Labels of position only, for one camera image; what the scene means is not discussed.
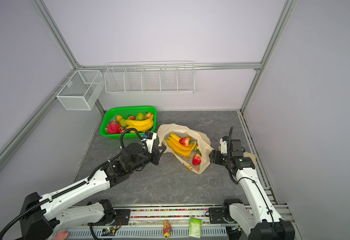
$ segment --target green fruit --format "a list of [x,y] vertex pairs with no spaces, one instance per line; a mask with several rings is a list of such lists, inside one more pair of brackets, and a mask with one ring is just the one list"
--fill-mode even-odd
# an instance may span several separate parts
[[119,124],[121,127],[127,127],[127,123],[126,123],[126,120],[124,118],[119,120]]
[[143,113],[138,113],[138,115],[136,116],[136,120],[146,120],[146,115],[144,115]]

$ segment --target green tissue packet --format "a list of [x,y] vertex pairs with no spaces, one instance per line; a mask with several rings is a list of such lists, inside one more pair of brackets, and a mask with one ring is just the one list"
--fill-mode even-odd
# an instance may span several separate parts
[[189,237],[200,238],[201,233],[201,219],[191,218],[189,220]]

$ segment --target white wall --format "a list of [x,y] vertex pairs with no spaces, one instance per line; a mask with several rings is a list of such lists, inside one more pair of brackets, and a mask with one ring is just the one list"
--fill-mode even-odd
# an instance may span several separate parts
[[[24,198],[71,184],[99,121],[96,108],[68,111],[56,100],[50,112],[0,172],[0,231],[14,219]],[[21,237],[16,223],[4,240]]]
[[45,0],[81,65],[260,61],[285,0]]
[[245,112],[303,239],[350,239],[350,1],[300,0]]
[[253,69],[197,70],[195,93],[110,95],[99,100],[109,110],[123,106],[154,106],[157,110],[240,109],[255,76]]
[[0,0],[0,149],[71,70],[28,0]]

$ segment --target white wire basket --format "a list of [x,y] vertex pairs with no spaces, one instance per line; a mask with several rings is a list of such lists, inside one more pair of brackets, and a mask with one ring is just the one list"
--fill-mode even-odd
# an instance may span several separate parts
[[67,110],[91,110],[103,88],[101,71],[76,70],[56,97]]
[[194,93],[193,62],[106,63],[105,91],[126,93]]

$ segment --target plastic bag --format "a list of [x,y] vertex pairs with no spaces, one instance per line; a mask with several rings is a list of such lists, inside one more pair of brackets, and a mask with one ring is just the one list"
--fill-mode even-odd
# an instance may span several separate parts
[[[199,145],[199,150],[201,152],[201,163],[197,166],[194,166],[192,164],[192,159],[195,156],[196,152],[192,151],[190,156],[182,156],[177,153],[175,153],[170,147],[168,147],[166,139],[170,136],[170,133],[175,133],[179,137],[192,137],[195,141],[197,141],[197,144]],[[176,158],[183,163],[189,170],[201,174],[210,164],[209,162],[209,154],[213,150],[213,148],[210,146],[211,141],[207,137],[205,133],[194,131],[189,129],[186,126],[181,126],[177,124],[162,124],[158,129],[158,137],[159,137],[159,146],[164,144],[167,146],[166,152],[173,153]]]

